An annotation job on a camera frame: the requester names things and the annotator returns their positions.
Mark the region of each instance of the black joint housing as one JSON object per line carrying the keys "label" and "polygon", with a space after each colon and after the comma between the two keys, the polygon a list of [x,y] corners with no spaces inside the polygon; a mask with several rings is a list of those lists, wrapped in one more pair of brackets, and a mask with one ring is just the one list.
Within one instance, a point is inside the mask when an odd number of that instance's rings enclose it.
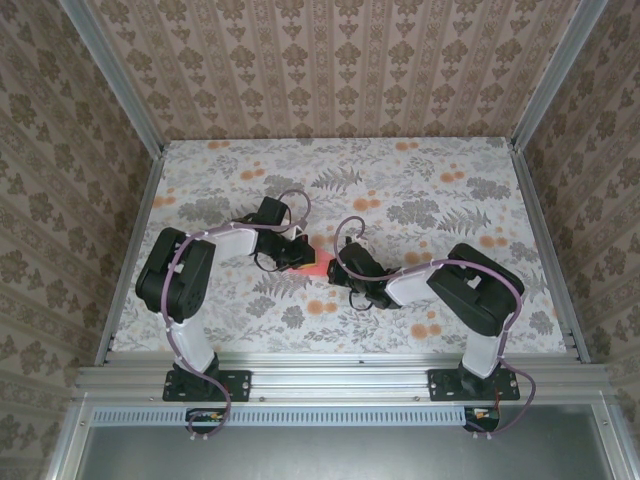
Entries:
{"label": "black joint housing", "polygon": [[[175,228],[165,228],[158,235],[138,281],[136,295],[152,312],[160,311],[162,287],[176,251],[187,235]],[[167,294],[167,313],[177,323],[192,317],[202,306],[213,264],[215,245],[194,240],[186,248],[180,263],[182,270],[174,272]]]}
{"label": "black joint housing", "polygon": [[[288,209],[286,203],[275,198],[264,197],[258,212],[251,217],[251,223],[255,225],[282,225]],[[273,230],[259,228],[257,230],[258,241],[255,253],[270,257],[276,262],[277,271],[315,263],[316,252],[309,245],[307,235],[299,235],[293,240],[289,240]]]}
{"label": "black joint housing", "polygon": [[[466,243],[459,243],[448,255],[452,260],[465,260],[487,267],[503,276],[522,296],[522,281],[506,268]],[[480,277],[472,287],[469,282]],[[429,287],[474,332],[497,337],[507,317],[516,309],[516,300],[509,289],[491,275],[458,265],[444,265],[429,280]]]}
{"label": "black joint housing", "polygon": [[[376,262],[362,245],[351,242],[350,238],[347,238],[347,245],[340,250],[339,255],[347,268],[359,275],[381,277],[391,273]],[[336,259],[329,262],[327,276],[329,277],[329,284],[347,287],[353,292],[364,294],[365,298],[373,303],[376,308],[400,308],[400,306],[385,293],[387,282],[384,280],[368,281],[350,277]]]}

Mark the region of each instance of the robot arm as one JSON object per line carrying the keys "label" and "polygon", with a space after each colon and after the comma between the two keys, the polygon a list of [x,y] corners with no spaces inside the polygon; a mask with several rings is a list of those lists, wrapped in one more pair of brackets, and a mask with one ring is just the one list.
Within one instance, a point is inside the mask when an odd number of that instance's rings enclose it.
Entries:
{"label": "robot arm", "polygon": [[[482,381],[491,377],[498,366],[504,323],[516,309],[515,298],[503,283],[482,271],[447,264],[435,272],[414,267],[406,274],[393,275],[399,269],[385,270],[360,243],[349,238],[339,255],[347,268],[358,275],[393,277],[382,281],[357,279],[337,260],[331,261],[329,283],[363,294],[377,308],[401,308],[425,300],[431,296],[428,285],[469,327],[459,368],[461,383],[472,395],[481,393]],[[467,244],[456,245],[448,258],[490,269],[510,282],[520,296],[524,293],[524,285],[513,273]]]}
{"label": "robot arm", "polygon": [[[202,319],[196,315],[204,302],[214,264],[236,256],[258,254],[271,257],[278,271],[315,262],[315,251],[308,244],[307,236],[301,234],[297,226],[286,228],[284,217],[288,210],[280,200],[265,197],[256,213],[186,247],[167,292],[167,313],[173,320],[168,333],[180,351],[176,356],[178,367],[184,368],[184,360],[200,373],[215,375],[217,356],[204,335]],[[260,228],[265,225],[282,225],[283,231]],[[186,239],[184,232],[164,229],[138,277],[136,295],[152,312],[161,311],[162,288],[169,265]]]}

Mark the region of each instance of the floral tablecloth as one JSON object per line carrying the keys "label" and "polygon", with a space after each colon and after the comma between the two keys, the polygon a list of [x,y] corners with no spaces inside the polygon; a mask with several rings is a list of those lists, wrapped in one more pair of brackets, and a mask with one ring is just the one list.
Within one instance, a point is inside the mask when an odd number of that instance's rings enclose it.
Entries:
{"label": "floral tablecloth", "polygon": [[[371,252],[385,267],[442,258],[456,243],[471,244],[526,286],[507,351],[565,351],[504,139],[191,140],[171,143],[164,158],[116,351],[169,349],[161,321],[134,292],[163,228],[218,225],[289,188],[312,198],[307,232],[317,248],[331,251],[336,226],[353,214],[366,220]],[[302,198],[286,201],[294,217],[303,212]],[[466,327],[435,296],[400,310],[359,312],[347,294],[326,277],[265,273],[250,257],[237,257],[212,272],[198,315],[218,351],[464,350]]]}

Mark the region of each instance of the red object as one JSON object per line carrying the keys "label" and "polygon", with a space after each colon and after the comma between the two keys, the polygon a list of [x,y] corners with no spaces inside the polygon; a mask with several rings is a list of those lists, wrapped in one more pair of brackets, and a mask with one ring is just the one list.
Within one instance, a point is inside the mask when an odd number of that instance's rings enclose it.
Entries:
{"label": "red object", "polygon": [[328,252],[325,252],[321,248],[316,249],[316,264],[309,267],[302,267],[298,269],[290,268],[287,270],[289,273],[297,273],[298,275],[309,275],[326,277],[327,270],[329,269],[329,262],[335,257]]}

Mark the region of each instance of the fern leaf pattern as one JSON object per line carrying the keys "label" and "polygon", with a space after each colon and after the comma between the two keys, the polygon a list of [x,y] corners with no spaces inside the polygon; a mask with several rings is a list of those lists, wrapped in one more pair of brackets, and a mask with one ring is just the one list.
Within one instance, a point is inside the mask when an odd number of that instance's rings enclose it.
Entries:
{"label": "fern leaf pattern", "polygon": [[300,289],[306,289],[308,285],[311,285],[309,277],[290,273],[268,272],[266,275],[263,275],[262,280],[253,287],[253,291],[282,299],[285,295],[291,298],[294,293]]}
{"label": "fern leaf pattern", "polygon": [[338,167],[337,171],[331,168],[325,170],[311,183],[311,186],[336,192],[342,189],[342,192],[346,192],[350,185],[357,185],[358,182],[362,182],[360,172],[354,171],[353,167],[349,170]]}
{"label": "fern leaf pattern", "polygon": [[491,220],[487,214],[480,212],[478,207],[475,212],[466,207],[463,207],[462,210],[452,208],[438,223],[438,230],[467,236],[469,233],[475,235],[480,228],[490,224]]}

